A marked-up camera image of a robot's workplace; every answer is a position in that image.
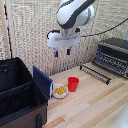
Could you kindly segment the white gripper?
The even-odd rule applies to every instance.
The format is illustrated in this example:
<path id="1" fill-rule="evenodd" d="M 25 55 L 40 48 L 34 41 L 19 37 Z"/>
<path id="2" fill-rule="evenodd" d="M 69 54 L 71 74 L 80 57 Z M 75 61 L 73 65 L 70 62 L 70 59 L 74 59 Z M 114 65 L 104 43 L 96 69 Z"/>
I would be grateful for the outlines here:
<path id="1" fill-rule="evenodd" d="M 58 47 L 73 46 L 80 42 L 80 29 L 52 30 L 47 34 L 47 46 L 55 49 L 55 57 L 58 57 Z M 67 55 L 71 55 L 71 48 L 67 49 Z"/>

